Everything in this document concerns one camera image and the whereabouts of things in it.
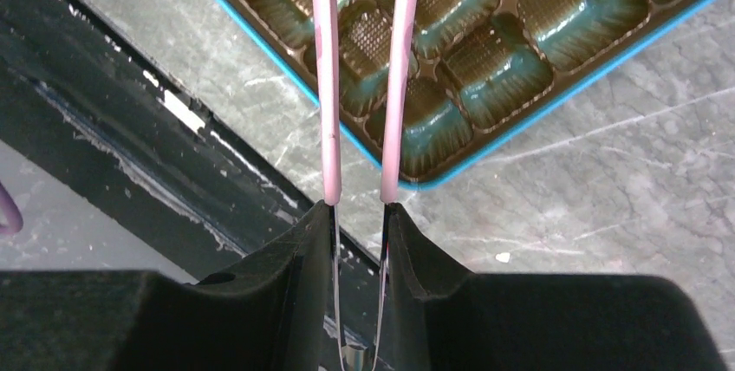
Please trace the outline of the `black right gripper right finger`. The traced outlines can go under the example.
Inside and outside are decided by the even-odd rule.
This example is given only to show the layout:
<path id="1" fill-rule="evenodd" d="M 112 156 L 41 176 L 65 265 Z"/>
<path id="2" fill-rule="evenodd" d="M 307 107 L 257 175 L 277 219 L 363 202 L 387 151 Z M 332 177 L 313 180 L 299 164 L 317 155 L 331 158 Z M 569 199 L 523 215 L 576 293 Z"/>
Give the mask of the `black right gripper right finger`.
<path id="1" fill-rule="evenodd" d="M 622 274 L 477 273 L 387 207 L 399 370 L 723 370 L 675 283 Z"/>

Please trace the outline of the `pink metal tongs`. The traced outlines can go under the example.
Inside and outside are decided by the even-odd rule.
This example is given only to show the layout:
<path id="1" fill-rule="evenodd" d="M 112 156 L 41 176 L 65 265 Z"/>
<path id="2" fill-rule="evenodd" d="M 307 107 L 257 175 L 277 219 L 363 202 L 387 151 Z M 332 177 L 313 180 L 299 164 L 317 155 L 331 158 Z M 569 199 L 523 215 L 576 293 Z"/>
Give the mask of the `pink metal tongs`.
<path id="1" fill-rule="evenodd" d="M 417 0 L 394 0 L 394 17 L 388 61 L 386 117 L 381 158 L 381 195 L 384 216 L 398 197 L 401 139 L 407 77 Z M 339 52 L 337 0 L 312 0 L 315 28 L 317 93 L 321 114 L 323 200 L 328 206 L 332 241 L 333 301 L 339 365 L 342 370 L 375 370 L 381 332 L 370 348 L 357 348 L 344 340 L 340 305 L 340 228 L 337 206 L 341 198 L 341 143 L 339 137 Z"/>

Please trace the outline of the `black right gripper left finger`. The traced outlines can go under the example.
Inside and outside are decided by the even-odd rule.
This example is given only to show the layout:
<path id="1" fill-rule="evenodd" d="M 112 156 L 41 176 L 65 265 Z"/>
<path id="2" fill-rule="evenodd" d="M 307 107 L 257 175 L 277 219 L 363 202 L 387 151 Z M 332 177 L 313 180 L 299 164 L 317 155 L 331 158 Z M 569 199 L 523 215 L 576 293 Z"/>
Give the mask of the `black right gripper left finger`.
<path id="1" fill-rule="evenodd" d="M 5 271 L 4 370 L 315 370 L 329 209 L 196 284 L 149 270 Z"/>

